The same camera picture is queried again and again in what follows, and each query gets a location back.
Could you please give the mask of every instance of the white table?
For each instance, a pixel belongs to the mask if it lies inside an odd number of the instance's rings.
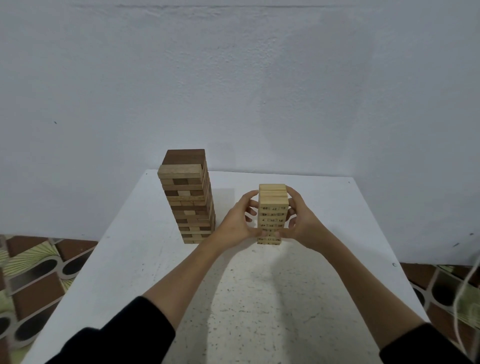
[[[362,263],[428,320],[353,178],[234,172],[210,178],[217,223],[260,183],[296,188]],[[379,362],[359,312],[321,255],[291,241],[251,243],[226,252],[209,271],[166,363]],[[182,242],[156,171],[146,171],[24,363],[45,362],[85,326],[102,327],[195,247]]]

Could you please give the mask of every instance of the light pine block tower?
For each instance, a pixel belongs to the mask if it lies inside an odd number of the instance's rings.
[[[184,243],[200,243],[215,230],[212,187],[204,149],[169,149],[158,177]]]
[[[285,225],[288,211],[288,194],[284,184],[260,184],[258,188],[258,227],[267,236],[258,238],[258,244],[279,245],[282,239],[274,233]]]

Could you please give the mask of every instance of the white wall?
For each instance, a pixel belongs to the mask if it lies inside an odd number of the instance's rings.
[[[2,3],[0,232],[98,239],[167,149],[205,148],[352,175],[400,261],[468,262],[480,3],[316,3]]]

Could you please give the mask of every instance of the cable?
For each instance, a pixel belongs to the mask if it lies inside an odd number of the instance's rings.
[[[467,351],[465,350],[465,346],[463,345],[463,341],[460,338],[460,333],[458,331],[458,301],[462,297],[463,291],[465,290],[465,287],[467,286],[468,282],[470,281],[470,278],[472,278],[473,274],[477,270],[477,268],[480,266],[480,255],[478,256],[477,260],[475,261],[475,264],[473,265],[472,269],[470,272],[468,272],[467,276],[463,280],[462,284],[460,285],[460,289],[458,290],[455,299],[453,301],[453,327],[455,330],[455,336],[456,340],[458,341],[458,344],[460,345],[461,350],[463,351],[463,354],[467,355]]]

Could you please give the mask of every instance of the floor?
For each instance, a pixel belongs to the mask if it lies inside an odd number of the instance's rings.
[[[401,264],[432,324],[453,343],[455,293],[471,267]],[[480,268],[470,279],[458,305],[458,330],[468,355],[480,363]]]
[[[0,363],[20,363],[98,242],[0,235]]]
[[[98,242],[0,235],[0,363],[19,364]],[[452,304],[469,267],[402,268],[433,325],[453,343]],[[480,269],[459,305],[459,332],[480,363]]]

